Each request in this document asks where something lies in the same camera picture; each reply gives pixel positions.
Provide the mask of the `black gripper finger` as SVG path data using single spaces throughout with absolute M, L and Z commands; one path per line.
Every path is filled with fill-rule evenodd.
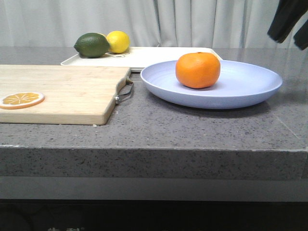
M 307 0 L 280 0 L 267 34 L 277 43 L 284 42 L 307 10 Z
M 308 47 L 308 21 L 294 35 L 294 44 L 300 50 L 305 50 Z

